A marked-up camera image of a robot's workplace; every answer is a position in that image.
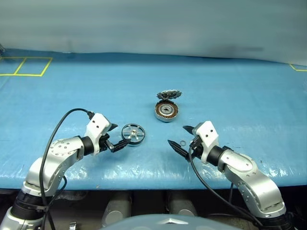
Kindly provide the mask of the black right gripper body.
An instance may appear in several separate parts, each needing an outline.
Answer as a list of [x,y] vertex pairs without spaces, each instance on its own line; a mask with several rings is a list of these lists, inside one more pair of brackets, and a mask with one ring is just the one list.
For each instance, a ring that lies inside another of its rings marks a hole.
[[186,159],[193,160],[194,158],[197,158],[200,160],[203,154],[202,144],[203,144],[203,141],[201,137],[199,135],[196,135],[189,145],[189,150],[188,150]]

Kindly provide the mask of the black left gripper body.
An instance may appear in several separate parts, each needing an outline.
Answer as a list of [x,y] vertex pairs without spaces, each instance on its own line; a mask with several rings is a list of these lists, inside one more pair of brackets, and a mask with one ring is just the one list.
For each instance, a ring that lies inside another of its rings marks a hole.
[[99,138],[98,144],[99,144],[99,152],[110,150],[111,152],[114,152],[114,145],[108,140],[110,138],[109,134],[106,133],[102,135]]

